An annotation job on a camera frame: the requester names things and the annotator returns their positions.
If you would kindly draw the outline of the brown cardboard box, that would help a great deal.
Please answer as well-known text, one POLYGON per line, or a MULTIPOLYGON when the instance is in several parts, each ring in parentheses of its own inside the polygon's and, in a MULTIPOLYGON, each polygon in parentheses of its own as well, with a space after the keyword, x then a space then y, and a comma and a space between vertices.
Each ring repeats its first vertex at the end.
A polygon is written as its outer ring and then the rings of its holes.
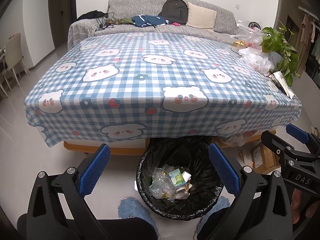
POLYGON ((280 167, 279 157, 262 143, 251 149, 253 170, 259 174, 268 174, 280 167))

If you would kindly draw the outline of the black clothing on sofa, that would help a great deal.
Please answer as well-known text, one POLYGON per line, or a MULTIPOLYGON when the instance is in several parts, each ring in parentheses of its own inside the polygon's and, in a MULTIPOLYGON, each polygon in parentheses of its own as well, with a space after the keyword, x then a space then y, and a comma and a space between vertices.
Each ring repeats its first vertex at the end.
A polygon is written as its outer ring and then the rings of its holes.
POLYGON ((85 14, 82 14, 77 18, 78 21, 80 20, 91 20, 91 19, 97 19, 108 16, 108 13, 104 13, 102 11, 93 10, 90 12, 87 12, 85 14))

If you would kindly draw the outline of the clear plastic bag under table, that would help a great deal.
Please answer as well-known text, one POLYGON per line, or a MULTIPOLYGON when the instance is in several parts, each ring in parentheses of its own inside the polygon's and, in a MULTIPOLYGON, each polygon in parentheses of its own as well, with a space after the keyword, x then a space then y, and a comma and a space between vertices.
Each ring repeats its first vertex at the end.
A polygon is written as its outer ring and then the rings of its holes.
POLYGON ((244 132, 227 138, 221 137, 220 140, 229 147, 241 147, 249 142, 255 133, 256 131, 244 132))

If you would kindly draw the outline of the grey fabric sofa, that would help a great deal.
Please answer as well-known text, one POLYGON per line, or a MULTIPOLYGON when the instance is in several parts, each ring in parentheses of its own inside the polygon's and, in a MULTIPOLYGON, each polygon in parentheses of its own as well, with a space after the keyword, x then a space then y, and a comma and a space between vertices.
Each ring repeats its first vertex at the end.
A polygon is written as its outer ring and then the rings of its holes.
MULTIPOLYGON (((138 15, 158 16, 167 0, 109 0, 108 16, 113 20, 131 18, 138 15)), ((235 35, 240 34, 240 29, 236 26, 234 14, 211 3, 199 0, 183 0, 198 7, 214 10, 217 12, 213 29, 200 29, 188 25, 175 27, 173 25, 163 25, 159 27, 135 27, 132 24, 114 24, 104 30, 99 30, 99 24, 103 20, 83 19, 71 24, 68 31, 67 47, 72 49, 86 38, 117 34, 117 33, 171 33, 206 38, 231 45, 235 35)))

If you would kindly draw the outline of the beige cushion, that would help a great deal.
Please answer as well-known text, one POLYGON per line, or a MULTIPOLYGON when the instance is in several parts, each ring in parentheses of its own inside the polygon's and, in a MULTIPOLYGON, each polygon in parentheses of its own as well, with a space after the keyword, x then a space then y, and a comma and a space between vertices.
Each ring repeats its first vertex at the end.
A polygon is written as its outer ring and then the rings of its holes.
POLYGON ((188 6, 188 20, 186 25, 198 29, 213 30, 217 12, 215 10, 207 9, 194 5, 190 2, 188 6))

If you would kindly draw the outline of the clear bag with wrappers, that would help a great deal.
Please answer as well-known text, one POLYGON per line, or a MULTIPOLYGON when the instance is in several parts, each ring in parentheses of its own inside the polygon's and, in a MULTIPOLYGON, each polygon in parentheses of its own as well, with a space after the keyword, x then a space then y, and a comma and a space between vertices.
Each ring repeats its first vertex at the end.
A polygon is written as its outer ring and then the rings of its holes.
POLYGON ((165 164, 156 167, 152 173, 152 183, 149 186, 151 195, 156 199, 175 200, 176 186, 172 183, 169 173, 174 170, 173 166, 165 164))

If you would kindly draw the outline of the navy blue clothing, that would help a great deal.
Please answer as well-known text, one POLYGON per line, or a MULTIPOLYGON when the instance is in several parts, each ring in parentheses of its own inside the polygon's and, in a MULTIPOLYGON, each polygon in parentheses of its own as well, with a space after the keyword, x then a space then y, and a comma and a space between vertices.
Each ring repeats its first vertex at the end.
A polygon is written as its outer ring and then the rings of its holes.
POLYGON ((162 16, 137 15, 133 16, 131 20, 136 27, 141 28, 172 24, 171 21, 166 20, 162 16))

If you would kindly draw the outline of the black bag-lined trash bin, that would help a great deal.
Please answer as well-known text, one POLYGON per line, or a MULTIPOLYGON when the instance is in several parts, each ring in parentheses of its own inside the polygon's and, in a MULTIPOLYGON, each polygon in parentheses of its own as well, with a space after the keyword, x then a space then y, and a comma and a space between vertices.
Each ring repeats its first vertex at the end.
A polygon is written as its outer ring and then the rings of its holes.
POLYGON ((223 183, 209 158, 211 137, 152 138, 137 167, 136 185, 156 214, 192 220, 216 204, 223 183))

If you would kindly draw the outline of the white plastic bags pile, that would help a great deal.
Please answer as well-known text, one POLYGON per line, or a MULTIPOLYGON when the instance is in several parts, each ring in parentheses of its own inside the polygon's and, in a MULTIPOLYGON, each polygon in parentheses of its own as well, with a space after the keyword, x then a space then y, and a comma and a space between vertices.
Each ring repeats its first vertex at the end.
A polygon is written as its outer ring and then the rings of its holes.
POLYGON ((242 61, 256 72, 267 74, 274 70, 274 64, 269 60, 269 53, 263 52, 262 42, 266 36, 258 27, 250 28, 243 21, 239 20, 237 26, 237 39, 245 48, 239 49, 242 61))

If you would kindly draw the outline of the folded papers at table edge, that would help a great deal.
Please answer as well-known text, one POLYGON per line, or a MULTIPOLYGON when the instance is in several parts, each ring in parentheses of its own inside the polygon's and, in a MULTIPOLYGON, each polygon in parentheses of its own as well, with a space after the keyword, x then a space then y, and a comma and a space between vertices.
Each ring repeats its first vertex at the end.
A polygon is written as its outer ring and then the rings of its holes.
POLYGON ((293 99, 295 96, 295 93, 289 88, 288 84, 286 83, 285 78, 283 77, 282 73, 280 71, 274 72, 270 75, 270 78, 273 82, 276 83, 278 87, 280 87, 284 93, 290 98, 293 99))

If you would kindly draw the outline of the dining chair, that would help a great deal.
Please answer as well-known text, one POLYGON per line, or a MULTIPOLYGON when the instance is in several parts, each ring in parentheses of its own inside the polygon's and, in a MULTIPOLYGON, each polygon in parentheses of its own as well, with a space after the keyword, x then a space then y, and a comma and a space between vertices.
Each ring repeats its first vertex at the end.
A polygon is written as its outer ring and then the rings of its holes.
POLYGON ((15 71, 15 67, 20 64, 26 74, 30 75, 29 69, 26 67, 22 49, 21 49, 21 34, 16 33, 8 39, 5 46, 5 64, 7 65, 7 72, 10 72, 15 78, 18 87, 20 87, 19 80, 15 71))

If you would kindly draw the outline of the green white carton box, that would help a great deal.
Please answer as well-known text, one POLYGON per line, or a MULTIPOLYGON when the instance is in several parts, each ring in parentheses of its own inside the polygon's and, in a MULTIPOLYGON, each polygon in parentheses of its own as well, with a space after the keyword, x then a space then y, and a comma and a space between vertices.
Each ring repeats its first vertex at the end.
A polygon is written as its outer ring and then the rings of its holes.
POLYGON ((171 179, 171 182, 176 188, 179 188, 185 185, 185 181, 183 180, 183 177, 179 168, 169 172, 169 177, 171 179))

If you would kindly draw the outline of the gold box on table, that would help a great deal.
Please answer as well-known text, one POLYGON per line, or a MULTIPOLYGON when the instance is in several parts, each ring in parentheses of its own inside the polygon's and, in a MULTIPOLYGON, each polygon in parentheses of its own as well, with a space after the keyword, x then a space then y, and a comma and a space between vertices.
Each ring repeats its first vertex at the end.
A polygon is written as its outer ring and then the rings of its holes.
POLYGON ((236 40, 233 42, 231 50, 237 53, 240 49, 245 48, 247 48, 247 46, 244 41, 236 40))

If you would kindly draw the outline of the wooden coffee table frame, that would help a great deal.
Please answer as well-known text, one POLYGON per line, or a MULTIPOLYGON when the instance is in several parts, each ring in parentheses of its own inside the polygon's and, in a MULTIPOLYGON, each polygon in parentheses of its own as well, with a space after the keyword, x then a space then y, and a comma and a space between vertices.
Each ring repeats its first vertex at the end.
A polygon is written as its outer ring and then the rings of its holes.
MULTIPOLYGON (((109 148, 112 155, 141 156, 147 149, 150 139, 135 139, 128 141, 112 142, 109 148)), ((63 146, 69 151, 95 153, 102 142, 92 140, 64 141, 63 146)))

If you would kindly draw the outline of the green potted plant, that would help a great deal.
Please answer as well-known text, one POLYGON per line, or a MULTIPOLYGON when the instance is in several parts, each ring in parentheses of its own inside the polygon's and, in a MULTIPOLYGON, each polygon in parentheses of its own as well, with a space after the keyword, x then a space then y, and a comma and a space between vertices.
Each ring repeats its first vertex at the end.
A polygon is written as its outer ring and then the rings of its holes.
POLYGON ((281 61, 277 63, 277 71, 280 71, 289 87, 293 84, 293 77, 300 76, 297 73, 299 55, 296 49, 289 44, 285 38, 285 34, 289 33, 289 39, 294 33, 285 27, 282 23, 277 29, 264 27, 261 32, 263 41, 260 46, 263 53, 278 53, 281 56, 281 61))

